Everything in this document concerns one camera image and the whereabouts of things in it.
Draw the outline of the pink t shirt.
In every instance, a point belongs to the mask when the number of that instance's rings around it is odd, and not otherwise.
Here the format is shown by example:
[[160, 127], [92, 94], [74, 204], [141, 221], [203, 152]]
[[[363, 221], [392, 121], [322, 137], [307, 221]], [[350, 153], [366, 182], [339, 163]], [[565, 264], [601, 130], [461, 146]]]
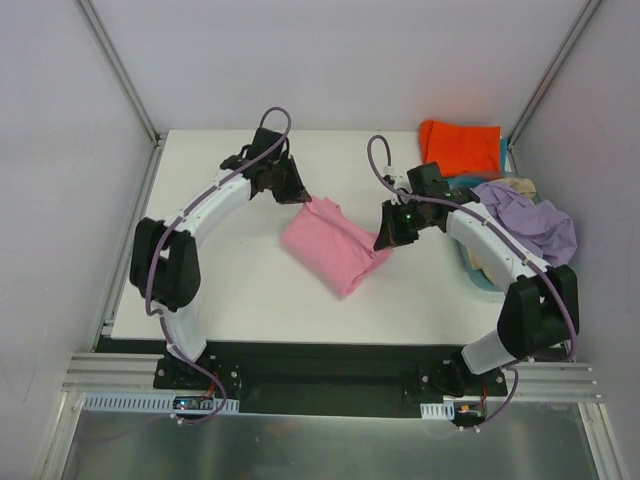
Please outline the pink t shirt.
[[303, 204], [280, 240], [287, 253], [343, 299], [390, 258], [389, 249], [374, 249], [376, 238], [346, 218], [337, 203], [314, 197]]

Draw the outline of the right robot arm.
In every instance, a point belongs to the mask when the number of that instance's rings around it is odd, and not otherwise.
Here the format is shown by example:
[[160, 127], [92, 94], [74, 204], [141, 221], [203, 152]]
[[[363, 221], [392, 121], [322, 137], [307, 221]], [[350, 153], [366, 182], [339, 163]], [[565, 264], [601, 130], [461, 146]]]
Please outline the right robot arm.
[[473, 394], [486, 374], [576, 341], [578, 286], [569, 266], [552, 266], [526, 250], [472, 189], [450, 187], [436, 164], [415, 167], [406, 176], [387, 166], [375, 175], [393, 195], [382, 204], [375, 250], [412, 244], [420, 231], [437, 227], [476, 254], [504, 293], [495, 328], [429, 373], [435, 390], [453, 397]]

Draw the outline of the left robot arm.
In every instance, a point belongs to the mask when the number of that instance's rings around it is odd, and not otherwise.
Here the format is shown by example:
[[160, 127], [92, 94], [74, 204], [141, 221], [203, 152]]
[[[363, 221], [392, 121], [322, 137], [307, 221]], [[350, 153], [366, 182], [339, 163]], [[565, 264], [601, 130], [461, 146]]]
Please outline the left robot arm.
[[188, 205], [136, 225], [129, 282], [144, 299], [146, 313], [159, 317], [167, 350], [181, 360], [176, 375], [188, 388], [204, 387], [212, 369], [201, 358], [207, 339], [195, 306], [199, 247], [226, 217], [264, 191], [280, 205], [311, 200], [290, 154], [288, 133], [260, 126], [252, 142], [225, 159]]

